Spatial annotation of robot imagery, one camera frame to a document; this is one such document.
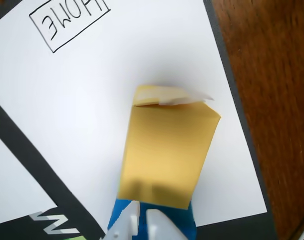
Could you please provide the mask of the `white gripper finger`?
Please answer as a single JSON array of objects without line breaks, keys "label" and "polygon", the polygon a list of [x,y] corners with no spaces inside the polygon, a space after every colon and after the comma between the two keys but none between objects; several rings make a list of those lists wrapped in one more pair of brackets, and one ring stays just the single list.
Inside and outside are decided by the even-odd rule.
[{"label": "white gripper finger", "polygon": [[183,240],[184,234],[160,210],[146,211],[148,239],[150,240]]},{"label": "white gripper finger", "polygon": [[108,229],[104,240],[131,240],[138,235],[140,217],[140,202],[116,200],[110,222],[115,220]]}]

